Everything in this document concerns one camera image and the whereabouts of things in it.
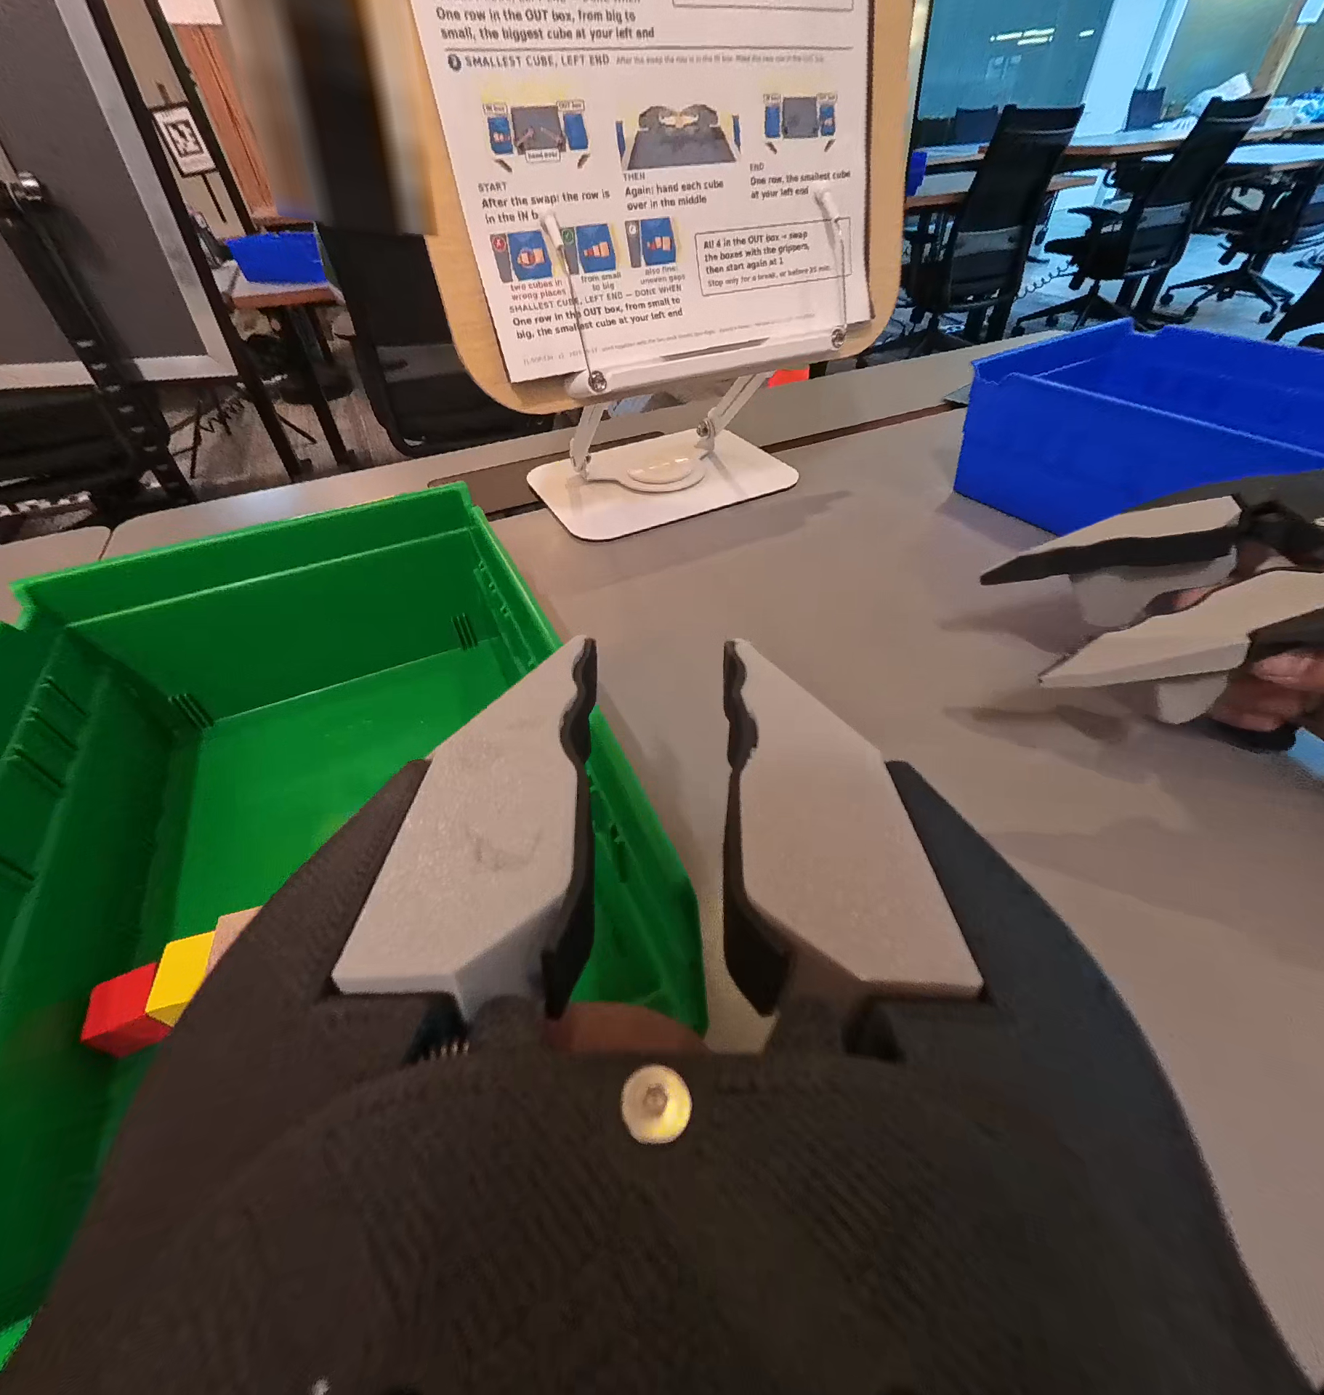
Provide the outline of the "black perforated stand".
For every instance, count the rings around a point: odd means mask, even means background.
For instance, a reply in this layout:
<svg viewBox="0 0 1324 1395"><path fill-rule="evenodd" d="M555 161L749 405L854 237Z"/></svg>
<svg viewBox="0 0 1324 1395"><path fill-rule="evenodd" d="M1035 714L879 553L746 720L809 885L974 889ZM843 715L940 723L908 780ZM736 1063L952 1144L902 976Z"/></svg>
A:
<svg viewBox="0 0 1324 1395"><path fill-rule="evenodd" d="M166 505L192 503L162 397L65 253L34 176L0 179L0 233L87 379L86 388L15 388L0 405L0 505L83 490L99 521L125 521L143 512L145 477Z"/></svg>

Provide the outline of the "instruction sheet on stand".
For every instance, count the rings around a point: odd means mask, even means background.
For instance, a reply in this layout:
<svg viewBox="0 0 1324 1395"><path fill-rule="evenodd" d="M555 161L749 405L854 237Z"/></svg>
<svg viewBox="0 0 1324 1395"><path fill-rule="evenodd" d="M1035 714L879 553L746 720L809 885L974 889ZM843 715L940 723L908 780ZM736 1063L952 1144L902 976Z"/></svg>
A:
<svg viewBox="0 0 1324 1395"><path fill-rule="evenodd" d="M528 487L549 514L579 540L598 544L790 490L797 471L739 436L733 419L775 370L857 356L891 318L902 261L914 2L870 2L867 322L838 324L829 343L672 356L642 369L522 385L506 378L411 2L356 2L354 14L378 123L391 144L397 217L423 228L449 335L468 375L520 411L579 408L568 457L528 471Z"/></svg>

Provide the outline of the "person's right hand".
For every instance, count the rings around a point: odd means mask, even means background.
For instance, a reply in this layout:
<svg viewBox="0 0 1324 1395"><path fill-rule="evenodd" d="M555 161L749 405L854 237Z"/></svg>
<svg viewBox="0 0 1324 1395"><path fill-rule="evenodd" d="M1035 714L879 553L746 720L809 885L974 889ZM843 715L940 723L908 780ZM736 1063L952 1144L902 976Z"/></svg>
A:
<svg viewBox="0 0 1324 1395"><path fill-rule="evenodd" d="M1209 720L1250 734L1294 724L1324 742L1324 651L1278 651L1231 672Z"/></svg>

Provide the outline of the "grey desk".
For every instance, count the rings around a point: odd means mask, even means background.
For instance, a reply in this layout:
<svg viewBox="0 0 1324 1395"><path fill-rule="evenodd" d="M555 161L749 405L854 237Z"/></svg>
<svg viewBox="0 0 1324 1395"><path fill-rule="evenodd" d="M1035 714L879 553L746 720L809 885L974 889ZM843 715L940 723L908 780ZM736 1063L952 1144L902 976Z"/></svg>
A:
<svg viewBox="0 0 1324 1395"><path fill-rule="evenodd" d="M601 550L506 521L560 647L598 651L563 1015L334 986L408 759L192 1003L267 945L284 1003L423 1001L422 1053L166 1229L150 1069L0 1392L1315 1392L1324 784L1031 692L1078 617L978 585L1031 531L908 433ZM733 636L879 749L976 1001L743 1001Z"/></svg>

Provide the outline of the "yellow wooden cube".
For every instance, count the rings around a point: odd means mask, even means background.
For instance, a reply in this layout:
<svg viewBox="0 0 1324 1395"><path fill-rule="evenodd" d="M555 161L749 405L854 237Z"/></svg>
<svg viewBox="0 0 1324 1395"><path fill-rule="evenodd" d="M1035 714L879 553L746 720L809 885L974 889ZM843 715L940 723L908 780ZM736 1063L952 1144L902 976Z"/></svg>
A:
<svg viewBox="0 0 1324 1395"><path fill-rule="evenodd" d="M217 932L197 932L185 939L173 939L151 973L150 995L145 995L145 1018L173 1030L186 1005L192 1003L197 990L208 979L208 968L213 958Z"/></svg>

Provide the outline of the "red wooden cube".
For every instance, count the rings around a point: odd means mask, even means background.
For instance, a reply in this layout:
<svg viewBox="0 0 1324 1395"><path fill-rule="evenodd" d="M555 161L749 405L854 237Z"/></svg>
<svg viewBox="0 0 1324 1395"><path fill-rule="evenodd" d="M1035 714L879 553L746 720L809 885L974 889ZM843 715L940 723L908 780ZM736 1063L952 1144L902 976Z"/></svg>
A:
<svg viewBox="0 0 1324 1395"><path fill-rule="evenodd" d="M96 982L87 998L80 1044L103 1055L125 1058L164 1042L173 1025L145 1008L154 976L159 963L150 963Z"/></svg>

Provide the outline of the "green plastic bin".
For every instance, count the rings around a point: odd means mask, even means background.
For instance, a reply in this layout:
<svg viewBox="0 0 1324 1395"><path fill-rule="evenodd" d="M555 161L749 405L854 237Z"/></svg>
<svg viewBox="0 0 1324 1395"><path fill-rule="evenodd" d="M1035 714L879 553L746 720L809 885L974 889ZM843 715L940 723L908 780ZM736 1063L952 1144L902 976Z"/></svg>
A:
<svg viewBox="0 0 1324 1395"><path fill-rule="evenodd" d="M0 1349L42 1306L143 1077L159 1229L422 1053L423 1001L284 1003L238 949L179 1039L83 1044L91 990L262 906L560 636L465 484L17 585L0 622Z"/></svg>

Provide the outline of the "small wooden table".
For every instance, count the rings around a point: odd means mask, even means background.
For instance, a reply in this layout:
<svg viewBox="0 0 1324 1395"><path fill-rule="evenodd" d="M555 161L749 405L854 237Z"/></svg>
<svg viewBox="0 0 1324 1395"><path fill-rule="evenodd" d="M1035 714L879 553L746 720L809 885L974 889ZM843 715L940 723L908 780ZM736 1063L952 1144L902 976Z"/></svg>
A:
<svg viewBox="0 0 1324 1395"><path fill-rule="evenodd" d="M257 310L257 312L262 312L267 318L276 322L276 326L280 331L280 340L286 343L286 350L293 353L293 363L295 363L295 369L297 369L297 375L306 385L309 404L312 404L318 426L322 426L322 438L324 438L327 451L334 452L334 462L338 467L354 467L356 452L347 451L347 445L338 433L338 423L334 419L324 382L318 379L318 370L309 360L306 343L297 331L297 324L302 324L297 315L303 315L303 322L309 324L309 335L318 340L315 322L309 322L306 312L322 310L322 307L341 310L346 294L327 280L318 280L318 283L252 283L238 267L217 272L217 288L220 288L220 294L221 294L221 300L232 312L233 310L252 310L252 312Z"/></svg>

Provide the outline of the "blue plastic bin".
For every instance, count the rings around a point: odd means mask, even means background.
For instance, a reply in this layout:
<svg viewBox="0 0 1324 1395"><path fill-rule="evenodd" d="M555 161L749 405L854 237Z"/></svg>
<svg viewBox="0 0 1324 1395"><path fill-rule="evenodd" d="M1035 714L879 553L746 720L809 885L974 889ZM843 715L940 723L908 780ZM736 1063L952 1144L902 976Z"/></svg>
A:
<svg viewBox="0 0 1324 1395"><path fill-rule="evenodd" d="M1324 350L1127 322L974 366L957 493L1052 536L1324 467Z"/></svg>

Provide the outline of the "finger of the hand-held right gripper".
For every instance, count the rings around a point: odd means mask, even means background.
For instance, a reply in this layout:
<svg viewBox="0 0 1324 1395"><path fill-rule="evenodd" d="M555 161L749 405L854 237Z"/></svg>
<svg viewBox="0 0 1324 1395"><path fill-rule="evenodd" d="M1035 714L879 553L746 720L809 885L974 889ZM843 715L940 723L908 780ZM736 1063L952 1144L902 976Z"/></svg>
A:
<svg viewBox="0 0 1324 1395"><path fill-rule="evenodd" d="M1066 578L1087 628L1123 628L1168 590L1227 578L1241 514L1231 493L1123 512L1024 550L978 581Z"/></svg>
<svg viewBox="0 0 1324 1395"><path fill-rule="evenodd" d="M1272 568L1107 628L1038 674L1047 691L1144 686L1157 723L1192 723L1250 658L1324 648L1324 569Z"/></svg>

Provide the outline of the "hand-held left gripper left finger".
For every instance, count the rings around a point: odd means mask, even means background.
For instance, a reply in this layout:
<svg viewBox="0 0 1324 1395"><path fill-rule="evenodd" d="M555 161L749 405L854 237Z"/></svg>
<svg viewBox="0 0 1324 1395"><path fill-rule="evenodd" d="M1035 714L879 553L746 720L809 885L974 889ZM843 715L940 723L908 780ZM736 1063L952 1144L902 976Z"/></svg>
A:
<svg viewBox="0 0 1324 1395"><path fill-rule="evenodd" d="M334 965L341 995L563 1015L597 936L597 691L597 644L572 636L430 755Z"/></svg>

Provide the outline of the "framed black-white marker sign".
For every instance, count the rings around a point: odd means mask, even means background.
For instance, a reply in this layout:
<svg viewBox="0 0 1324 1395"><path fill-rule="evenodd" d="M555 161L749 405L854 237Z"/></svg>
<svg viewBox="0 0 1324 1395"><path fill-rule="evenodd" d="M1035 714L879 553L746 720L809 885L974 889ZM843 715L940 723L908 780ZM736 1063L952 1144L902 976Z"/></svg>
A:
<svg viewBox="0 0 1324 1395"><path fill-rule="evenodd" d="M201 123L186 101L150 107L150 116L179 176L205 179L220 169Z"/></svg>

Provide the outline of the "medium natural wooden cube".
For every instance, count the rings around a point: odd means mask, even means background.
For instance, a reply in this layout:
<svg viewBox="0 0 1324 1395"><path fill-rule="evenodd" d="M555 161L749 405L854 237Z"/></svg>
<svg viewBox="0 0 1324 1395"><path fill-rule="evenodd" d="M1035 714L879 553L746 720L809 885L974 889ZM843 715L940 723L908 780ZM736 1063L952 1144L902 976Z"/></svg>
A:
<svg viewBox="0 0 1324 1395"><path fill-rule="evenodd" d="M221 957L238 945L238 939L261 916L261 910L262 906L248 906L248 910L220 916L220 920L213 927L213 939L211 939L205 976L217 973L217 965L221 963Z"/></svg>

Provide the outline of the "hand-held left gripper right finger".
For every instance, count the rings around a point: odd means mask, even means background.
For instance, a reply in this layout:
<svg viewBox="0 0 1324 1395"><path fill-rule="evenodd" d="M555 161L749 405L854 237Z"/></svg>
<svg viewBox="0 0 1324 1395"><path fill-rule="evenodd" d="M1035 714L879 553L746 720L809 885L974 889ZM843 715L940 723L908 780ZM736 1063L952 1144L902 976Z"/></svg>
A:
<svg viewBox="0 0 1324 1395"><path fill-rule="evenodd" d="M721 957L764 1018L976 1001L983 973L875 742L749 641L721 648Z"/></svg>

